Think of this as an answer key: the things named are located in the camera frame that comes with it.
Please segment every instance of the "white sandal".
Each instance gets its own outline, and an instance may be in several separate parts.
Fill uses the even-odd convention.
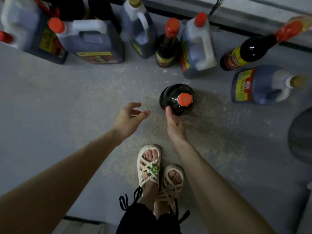
[[[172,170],[176,171],[177,173],[180,173],[182,179],[181,184],[175,185],[169,178],[168,173]],[[158,193],[156,201],[166,201],[170,205],[171,209],[174,210],[175,207],[174,198],[179,197],[183,184],[184,184],[184,173],[182,169],[175,164],[169,164],[168,166],[166,166],[163,172],[161,179],[161,190]]]
[[[143,155],[148,150],[154,150],[156,149],[158,152],[158,158],[154,161],[146,161],[143,157]],[[158,185],[159,188],[159,170],[160,170],[160,161],[161,161],[161,148],[156,144],[148,144],[145,145],[140,152],[138,153],[138,161],[137,161],[137,167],[138,167],[138,183],[140,187],[143,187],[143,185],[148,181],[153,181]]]

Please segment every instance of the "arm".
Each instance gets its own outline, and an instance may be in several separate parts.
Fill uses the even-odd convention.
[[[181,117],[166,108],[168,135],[181,158],[209,233],[275,233],[267,221],[197,152]]]
[[[140,106],[130,103],[106,134],[1,196],[0,233],[51,233],[112,150],[150,115],[134,109]]]

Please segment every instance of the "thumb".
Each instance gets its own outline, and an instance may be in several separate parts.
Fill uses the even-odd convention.
[[[166,118],[169,124],[175,124],[174,116],[172,115],[172,110],[171,110],[171,107],[169,106],[166,107]]]
[[[151,114],[151,111],[144,111],[138,114],[134,119],[138,122],[141,123],[144,119],[146,119],[149,115]]]

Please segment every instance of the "gray floor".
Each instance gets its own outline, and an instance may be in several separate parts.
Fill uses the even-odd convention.
[[[153,18],[162,30],[167,18]],[[225,31],[213,36],[219,57],[246,39]],[[181,164],[158,98],[167,86],[183,82],[197,96],[194,111],[184,117],[191,142],[278,233],[292,233],[308,197],[305,185],[312,169],[290,154],[287,131],[293,118],[312,104],[311,82],[271,106],[233,104],[229,97],[235,71],[217,67],[205,77],[187,80],[179,65],[164,70],[154,57],[140,59],[128,41],[125,51],[120,65],[92,65],[73,55],[64,65],[55,65],[0,44],[0,194],[103,134],[128,102],[142,102],[142,109],[152,111],[150,117],[112,152],[68,212],[104,221],[113,233],[124,214],[118,197],[132,197],[138,186],[139,149],[159,144],[163,166]],[[276,46],[250,66],[276,64],[312,81],[311,56]],[[181,214],[191,211],[182,232],[206,233],[187,183],[179,204]]]

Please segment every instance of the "black drawstring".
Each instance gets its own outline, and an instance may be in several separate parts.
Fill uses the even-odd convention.
[[[179,220],[179,207],[177,205],[177,199],[174,198],[174,202],[176,204],[176,213],[174,214],[173,210],[170,208],[169,211],[170,211],[170,215],[172,215],[173,217],[176,217],[177,218],[177,221],[178,221],[178,224],[182,223],[185,219],[187,219],[189,216],[190,216],[190,211],[187,210],[185,212],[185,214],[181,217],[181,219]]]
[[[133,193],[133,197],[135,198],[135,200],[133,201],[132,205],[133,204],[136,204],[138,202],[138,199],[142,196],[142,193],[143,193],[143,189],[141,187],[138,187],[135,192]],[[127,208],[129,208],[128,206],[128,196],[127,194],[125,194],[126,196],[126,201],[124,200],[124,197],[123,196],[120,196],[119,197],[119,203],[120,203],[120,207],[122,210],[126,211]]]

